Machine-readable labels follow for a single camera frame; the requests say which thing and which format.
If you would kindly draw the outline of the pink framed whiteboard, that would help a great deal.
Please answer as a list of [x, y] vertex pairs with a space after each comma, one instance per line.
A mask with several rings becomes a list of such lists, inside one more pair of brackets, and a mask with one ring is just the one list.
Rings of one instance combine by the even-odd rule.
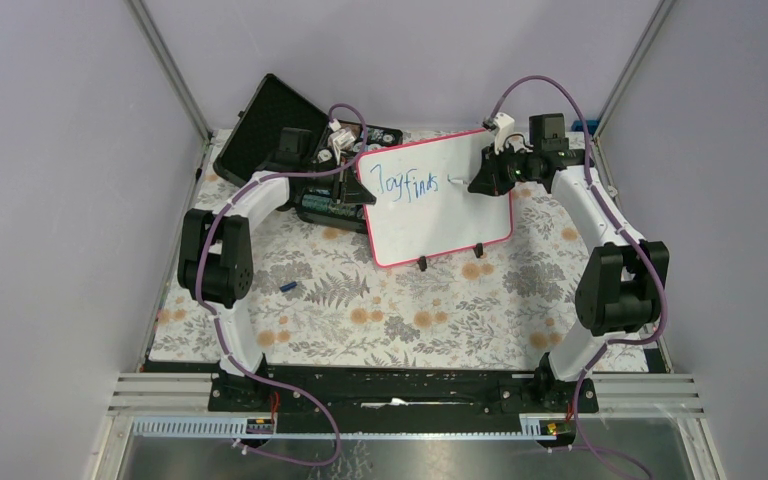
[[509, 239], [511, 199], [467, 191], [493, 135], [472, 130], [365, 153], [358, 180], [377, 198], [364, 207], [374, 263], [381, 268]]

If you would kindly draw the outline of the blue marker cap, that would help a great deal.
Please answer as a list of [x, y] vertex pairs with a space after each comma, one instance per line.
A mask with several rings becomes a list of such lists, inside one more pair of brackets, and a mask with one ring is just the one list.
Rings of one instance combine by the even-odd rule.
[[291, 290], [295, 289], [297, 286], [298, 286], [297, 282], [289, 282], [287, 284], [284, 284], [284, 285], [280, 286], [279, 290], [281, 292], [288, 292], [288, 291], [291, 291]]

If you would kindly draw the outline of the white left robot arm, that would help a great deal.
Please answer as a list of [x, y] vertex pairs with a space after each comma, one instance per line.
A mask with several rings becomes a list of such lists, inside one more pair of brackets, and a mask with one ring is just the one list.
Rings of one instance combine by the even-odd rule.
[[299, 207], [316, 193], [327, 206], [345, 207], [342, 229], [358, 222], [357, 210], [376, 196], [360, 184], [356, 165], [370, 149], [365, 125], [333, 120], [315, 138], [312, 131], [285, 128], [249, 180], [221, 205], [191, 209], [184, 217], [177, 279], [203, 307], [216, 331], [219, 365], [239, 375], [232, 398], [248, 411], [269, 401], [270, 385], [259, 368], [264, 355], [251, 331], [245, 304], [254, 283], [253, 231], [275, 210]]

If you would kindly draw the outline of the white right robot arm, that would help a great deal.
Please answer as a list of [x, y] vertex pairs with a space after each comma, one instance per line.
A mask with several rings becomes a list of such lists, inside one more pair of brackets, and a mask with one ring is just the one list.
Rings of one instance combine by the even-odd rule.
[[532, 116], [523, 146], [513, 145], [515, 121], [496, 113], [484, 126], [493, 133], [481, 151], [471, 194], [501, 196], [517, 184], [542, 184], [570, 216], [589, 252], [574, 296], [576, 321], [542, 361], [547, 374], [533, 386], [535, 402], [557, 412], [573, 398], [570, 383], [586, 374], [614, 344], [632, 345], [632, 334], [665, 314], [669, 251], [648, 241], [610, 200], [593, 165], [592, 142], [573, 149], [560, 113]]

